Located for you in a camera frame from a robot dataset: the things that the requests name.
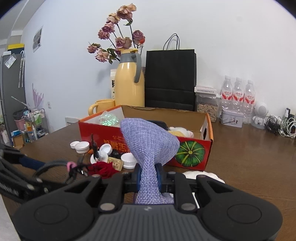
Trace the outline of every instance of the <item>red bottle label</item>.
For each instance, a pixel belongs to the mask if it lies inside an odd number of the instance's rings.
[[[232,100],[232,92],[230,92],[230,91],[222,91],[222,99]]]
[[[248,104],[253,104],[255,101],[255,96],[252,95],[246,95],[244,98],[244,101]]]
[[[240,91],[236,91],[233,93],[233,99],[236,101],[243,102],[244,101],[244,95]]]

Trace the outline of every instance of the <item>plastic water bottle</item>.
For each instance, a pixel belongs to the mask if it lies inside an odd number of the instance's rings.
[[[252,113],[255,101],[255,89],[253,86],[253,81],[248,80],[246,85],[245,96],[244,96],[244,124],[250,124],[252,121]]]
[[[244,90],[242,89],[242,79],[237,77],[233,87],[233,110],[243,112]]]
[[[223,85],[221,87],[221,104],[219,108],[218,115],[221,115],[222,108],[225,109],[232,109],[231,103],[232,102],[232,84],[230,77],[225,75],[225,80],[223,82]]]

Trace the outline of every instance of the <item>pumpkin illustration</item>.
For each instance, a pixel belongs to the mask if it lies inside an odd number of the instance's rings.
[[[175,155],[176,161],[184,167],[195,167],[202,162],[205,148],[196,141],[185,141]]]

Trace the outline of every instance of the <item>gray lid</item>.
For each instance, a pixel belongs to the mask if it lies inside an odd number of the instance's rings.
[[[222,113],[227,114],[227,115],[233,115],[233,116],[239,116],[239,117],[244,117],[244,114],[242,112],[237,112],[234,110],[228,110],[223,108]]]

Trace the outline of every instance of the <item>purple fabric bag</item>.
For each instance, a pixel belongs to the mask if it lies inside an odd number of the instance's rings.
[[[120,128],[131,153],[142,168],[136,203],[174,203],[169,193],[160,193],[154,165],[164,165],[176,155],[180,147],[177,137],[154,123],[138,118],[123,119]]]

